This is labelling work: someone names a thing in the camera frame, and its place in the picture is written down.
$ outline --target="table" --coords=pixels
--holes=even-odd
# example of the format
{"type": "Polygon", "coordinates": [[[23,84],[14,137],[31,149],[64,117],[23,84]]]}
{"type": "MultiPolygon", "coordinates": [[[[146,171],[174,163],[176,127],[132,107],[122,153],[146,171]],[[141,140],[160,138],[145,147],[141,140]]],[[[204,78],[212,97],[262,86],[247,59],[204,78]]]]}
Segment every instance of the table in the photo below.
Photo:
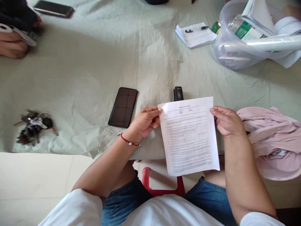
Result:
{"type": "MultiPolygon", "coordinates": [[[[214,97],[214,104],[279,108],[301,120],[301,61],[285,69],[265,60],[243,71],[219,65],[213,44],[189,49],[175,27],[219,18],[224,0],[64,0],[72,19],[42,15],[43,35],[24,59],[0,57],[0,150],[100,156],[124,129],[108,126],[119,87],[139,91],[135,113],[145,106],[214,97]],[[41,143],[20,145],[13,127],[25,109],[49,113],[59,133],[43,131],[41,143]]],[[[272,1],[281,9],[287,1],[272,1]]],[[[161,129],[145,139],[132,159],[165,158],[161,129]]]]}

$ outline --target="red chair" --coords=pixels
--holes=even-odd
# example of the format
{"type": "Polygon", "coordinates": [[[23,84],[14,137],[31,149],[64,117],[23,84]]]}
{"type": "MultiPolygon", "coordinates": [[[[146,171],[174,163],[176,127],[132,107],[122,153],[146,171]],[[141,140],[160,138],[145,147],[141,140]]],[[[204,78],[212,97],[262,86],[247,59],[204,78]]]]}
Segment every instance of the red chair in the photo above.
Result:
{"type": "Polygon", "coordinates": [[[177,177],[177,189],[176,190],[153,190],[150,188],[150,169],[149,167],[145,167],[142,171],[142,184],[151,193],[153,196],[162,196],[166,194],[176,194],[178,196],[185,195],[185,188],[182,177],[177,177]]]}

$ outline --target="phone screen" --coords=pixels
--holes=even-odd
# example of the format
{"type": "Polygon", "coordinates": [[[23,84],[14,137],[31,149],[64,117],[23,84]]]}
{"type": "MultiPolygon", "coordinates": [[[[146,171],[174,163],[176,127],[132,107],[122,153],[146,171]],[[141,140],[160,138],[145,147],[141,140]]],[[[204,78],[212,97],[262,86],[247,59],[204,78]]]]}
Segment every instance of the phone screen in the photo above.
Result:
{"type": "Polygon", "coordinates": [[[74,10],[71,6],[61,5],[47,1],[39,1],[34,6],[34,9],[43,14],[65,17],[69,17],[74,10]]]}
{"type": "Polygon", "coordinates": [[[136,103],[138,91],[121,87],[118,90],[113,110],[108,122],[109,126],[128,128],[136,103]]]}

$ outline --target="white shirt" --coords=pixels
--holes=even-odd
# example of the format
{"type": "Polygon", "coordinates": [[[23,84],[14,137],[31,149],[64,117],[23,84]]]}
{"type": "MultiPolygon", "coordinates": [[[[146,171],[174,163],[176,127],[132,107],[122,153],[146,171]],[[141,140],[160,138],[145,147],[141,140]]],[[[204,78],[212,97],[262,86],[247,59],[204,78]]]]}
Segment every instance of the white shirt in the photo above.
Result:
{"type": "MultiPolygon", "coordinates": [[[[100,226],[103,204],[98,196],[76,189],[66,195],[39,226],[100,226]]],[[[223,226],[202,209],[177,195],[164,195],[149,199],[134,210],[123,226],[223,226]]],[[[263,213],[248,213],[240,226],[285,226],[263,213]]]]}

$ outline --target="pink garment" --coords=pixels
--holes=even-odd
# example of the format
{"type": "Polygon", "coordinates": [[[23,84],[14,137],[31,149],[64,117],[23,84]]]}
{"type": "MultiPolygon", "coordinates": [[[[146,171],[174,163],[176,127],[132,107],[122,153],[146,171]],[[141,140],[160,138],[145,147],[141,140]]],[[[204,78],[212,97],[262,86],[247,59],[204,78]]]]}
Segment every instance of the pink garment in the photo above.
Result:
{"type": "Polygon", "coordinates": [[[279,109],[245,107],[242,119],[253,145],[260,174],[270,180],[290,180],[301,174],[301,123],[279,109]]]}

